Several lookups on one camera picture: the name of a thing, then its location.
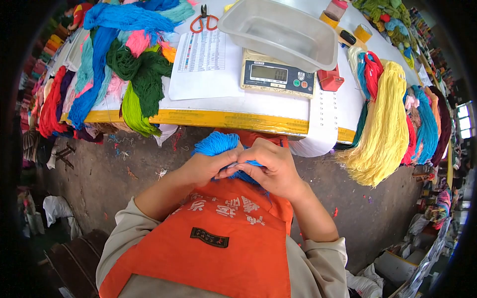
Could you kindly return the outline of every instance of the black label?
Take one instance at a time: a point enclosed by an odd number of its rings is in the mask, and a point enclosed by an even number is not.
[[[193,227],[192,232],[190,233],[191,238],[197,238],[202,240],[202,242],[216,247],[227,248],[228,247],[228,237],[217,236],[207,232],[204,229],[198,227]]]

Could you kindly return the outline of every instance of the concrete floor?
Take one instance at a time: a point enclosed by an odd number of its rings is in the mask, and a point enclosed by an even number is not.
[[[116,134],[125,140],[117,148],[131,152],[130,156],[116,156],[113,141],[103,145],[86,141],[58,139],[60,149],[66,142],[76,153],[68,156],[74,170],[65,168],[61,161],[56,169],[45,170],[45,187],[52,195],[62,195],[71,204],[84,233],[99,228],[110,233],[115,227],[114,215],[126,207],[137,195],[158,179],[161,168],[173,171],[189,157],[194,144],[205,138],[211,128],[182,127],[182,136],[173,150],[172,140],[162,148],[154,138],[139,134]],[[300,176],[310,183],[316,196],[334,218],[340,236],[346,238],[347,269],[357,273],[371,263],[377,254],[391,244],[402,240],[416,213],[415,202],[421,184],[411,179],[413,168],[401,167],[376,189],[357,185],[346,171],[327,154],[316,158],[294,156]],[[138,180],[128,175],[127,167]],[[296,221],[292,225],[292,238],[302,242]]]

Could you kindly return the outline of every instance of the beige jacket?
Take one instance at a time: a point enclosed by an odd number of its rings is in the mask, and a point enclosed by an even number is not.
[[[142,213],[131,199],[127,208],[116,214],[116,228],[104,246],[96,270],[99,288],[116,260],[137,244],[160,222]],[[344,238],[331,243],[306,240],[302,248],[289,236],[286,238],[287,260],[290,272],[291,297],[347,298],[344,267],[348,256]],[[128,297],[224,297],[221,294],[178,284],[168,280],[132,275],[123,288],[121,298]]]

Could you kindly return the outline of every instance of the digital scale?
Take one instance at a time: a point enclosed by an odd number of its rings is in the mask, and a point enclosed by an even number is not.
[[[270,56],[244,49],[240,87],[266,92],[313,98],[316,73],[283,63]]]

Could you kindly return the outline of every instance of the scissors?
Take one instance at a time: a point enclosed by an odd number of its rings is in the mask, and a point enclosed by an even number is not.
[[[205,18],[207,18],[207,29],[209,29],[210,31],[217,29],[217,24],[215,25],[215,27],[212,27],[212,28],[209,27],[210,18],[215,19],[217,22],[218,22],[218,18],[216,16],[213,16],[213,15],[207,15],[207,4],[200,6],[200,12],[201,12],[201,15],[196,17],[196,19],[193,20],[192,23],[190,24],[190,30],[193,33],[202,32],[202,30],[204,29],[204,24],[202,23],[202,19],[205,19]],[[193,27],[194,23],[197,22],[197,20],[199,20],[200,29],[199,30],[194,30],[194,28],[192,28],[192,27]]]

